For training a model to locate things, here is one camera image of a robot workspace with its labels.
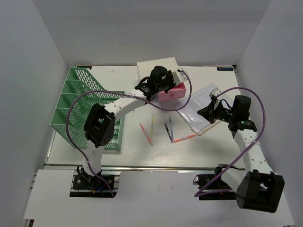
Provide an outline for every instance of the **white panel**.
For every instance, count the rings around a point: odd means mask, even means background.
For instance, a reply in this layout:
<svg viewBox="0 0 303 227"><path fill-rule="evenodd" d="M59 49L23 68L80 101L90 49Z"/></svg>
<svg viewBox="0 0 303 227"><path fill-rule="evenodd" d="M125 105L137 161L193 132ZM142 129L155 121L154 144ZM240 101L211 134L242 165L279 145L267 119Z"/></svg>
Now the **white panel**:
<svg viewBox="0 0 303 227"><path fill-rule="evenodd" d="M70 198L73 171L39 170L25 218L34 227L279 227L293 220L283 195L275 214L236 201L199 201L195 173L122 172L117 196Z"/></svg>
<svg viewBox="0 0 303 227"><path fill-rule="evenodd" d="M270 0L33 0L69 66L237 64Z"/></svg>
<svg viewBox="0 0 303 227"><path fill-rule="evenodd" d="M303 1L272 1L237 67L239 84L253 89L264 102L263 152L272 169L284 177L296 226L303 226L302 22ZM257 103L251 112L260 129Z"/></svg>
<svg viewBox="0 0 303 227"><path fill-rule="evenodd" d="M0 1L1 226L19 226L67 66L31 0Z"/></svg>

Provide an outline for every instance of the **green plastic rack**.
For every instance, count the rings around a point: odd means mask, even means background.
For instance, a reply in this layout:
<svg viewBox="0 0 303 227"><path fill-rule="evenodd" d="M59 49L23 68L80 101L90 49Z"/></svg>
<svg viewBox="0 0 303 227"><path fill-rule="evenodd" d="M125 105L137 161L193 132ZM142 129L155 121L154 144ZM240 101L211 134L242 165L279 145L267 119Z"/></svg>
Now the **green plastic rack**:
<svg viewBox="0 0 303 227"><path fill-rule="evenodd" d="M73 101L81 94L92 90L106 91L98 81L85 68L70 68L63 85L56 109L54 111L51 126L66 141L70 140L66 134L66 116ZM71 111L69 121L69 131L72 140L80 147L87 148L87 140L83 129L84 123L89 115L91 107L99 103L105 105L111 103L121 96L108 93L90 93L80 98ZM124 127L124 117L115 124L114 137L105 146L106 150L120 150L122 144L122 135Z"/></svg>

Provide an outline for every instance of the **yellow pen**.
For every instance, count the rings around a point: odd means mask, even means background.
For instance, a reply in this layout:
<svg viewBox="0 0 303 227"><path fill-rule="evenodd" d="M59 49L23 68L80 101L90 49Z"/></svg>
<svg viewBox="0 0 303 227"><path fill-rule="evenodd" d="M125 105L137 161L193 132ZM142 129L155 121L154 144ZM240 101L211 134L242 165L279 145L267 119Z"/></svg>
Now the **yellow pen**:
<svg viewBox="0 0 303 227"><path fill-rule="evenodd" d="M152 139L153 134L153 115L151 116L151 129L150 129L150 138Z"/></svg>

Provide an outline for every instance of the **pink marker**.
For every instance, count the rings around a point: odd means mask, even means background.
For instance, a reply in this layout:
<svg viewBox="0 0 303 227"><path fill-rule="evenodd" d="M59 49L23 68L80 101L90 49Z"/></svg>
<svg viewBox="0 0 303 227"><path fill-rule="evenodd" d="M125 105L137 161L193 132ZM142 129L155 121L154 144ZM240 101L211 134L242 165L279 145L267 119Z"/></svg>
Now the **pink marker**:
<svg viewBox="0 0 303 227"><path fill-rule="evenodd" d="M141 127L142 131L144 132L144 134L145 134L145 136L146 136L146 138L147 138L148 142L149 142L149 143L150 143L150 145L152 146L152 140L151 140L150 136L149 136L149 135L148 135L148 133L145 131L145 129L144 129L144 127L142 126L142 124L141 124L141 123L139 123L139 125L140 125L140 127Z"/></svg>

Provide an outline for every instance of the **cable tie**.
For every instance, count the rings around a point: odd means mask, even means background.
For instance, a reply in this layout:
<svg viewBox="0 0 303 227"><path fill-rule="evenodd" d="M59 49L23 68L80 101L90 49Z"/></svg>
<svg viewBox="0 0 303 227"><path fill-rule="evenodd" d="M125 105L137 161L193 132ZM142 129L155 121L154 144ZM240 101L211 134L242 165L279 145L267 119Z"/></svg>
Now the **cable tie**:
<svg viewBox="0 0 303 227"><path fill-rule="evenodd" d="M129 97L132 98L133 100L135 100L132 93L129 94Z"/></svg>
<svg viewBox="0 0 303 227"><path fill-rule="evenodd" d="M256 138L254 138L250 143L254 143L256 145L261 145L259 141L256 141Z"/></svg>

